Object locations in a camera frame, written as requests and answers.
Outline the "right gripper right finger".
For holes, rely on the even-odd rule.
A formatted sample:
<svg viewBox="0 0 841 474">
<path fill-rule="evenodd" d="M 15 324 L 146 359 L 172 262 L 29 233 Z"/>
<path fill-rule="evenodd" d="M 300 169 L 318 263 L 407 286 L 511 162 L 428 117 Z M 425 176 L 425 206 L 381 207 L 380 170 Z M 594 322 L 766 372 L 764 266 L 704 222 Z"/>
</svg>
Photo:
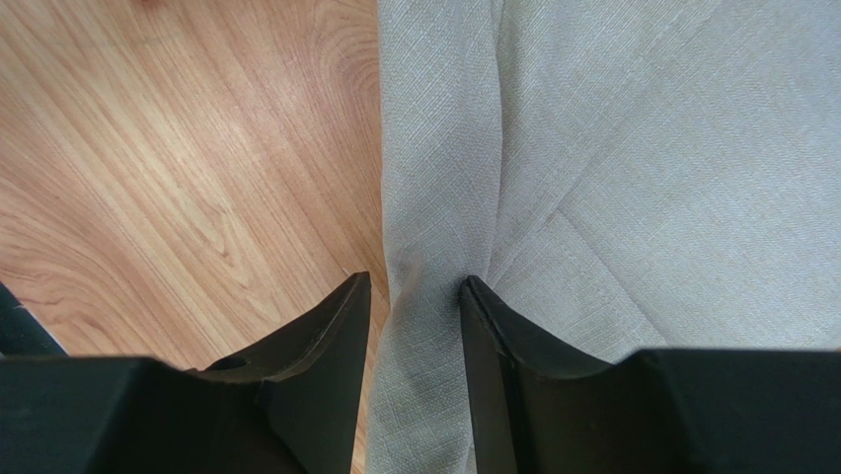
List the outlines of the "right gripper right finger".
<svg viewBox="0 0 841 474">
<path fill-rule="evenodd" d="M 836 473 L 836 352 L 645 349 L 611 364 L 459 292 L 481 473 Z"/>
</svg>

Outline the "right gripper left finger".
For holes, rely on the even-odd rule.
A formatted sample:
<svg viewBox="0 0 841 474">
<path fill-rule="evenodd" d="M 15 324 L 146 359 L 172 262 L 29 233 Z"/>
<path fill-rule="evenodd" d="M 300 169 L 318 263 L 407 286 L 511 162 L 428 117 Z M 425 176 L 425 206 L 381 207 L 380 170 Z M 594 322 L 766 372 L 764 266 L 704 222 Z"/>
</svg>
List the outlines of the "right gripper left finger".
<svg viewBox="0 0 841 474">
<path fill-rule="evenodd" d="M 371 282 L 205 369 L 150 356 L 1 357 L 5 473 L 347 473 Z"/>
</svg>

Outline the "beige linen napkin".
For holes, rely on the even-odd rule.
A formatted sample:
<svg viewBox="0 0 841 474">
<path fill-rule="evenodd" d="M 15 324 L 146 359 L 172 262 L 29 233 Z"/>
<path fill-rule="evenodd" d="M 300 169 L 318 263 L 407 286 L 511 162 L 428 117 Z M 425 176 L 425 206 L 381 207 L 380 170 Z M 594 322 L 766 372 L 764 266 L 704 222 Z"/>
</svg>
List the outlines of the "beige linen napkin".
<svg viewBox="0 0 841 474">
<path fill-rule="evenodd" d="M 382 1 L 369 473 L 476 469 L 457 293 L 571 345 L 840 346 L 836 1 Z"/>
</svg>

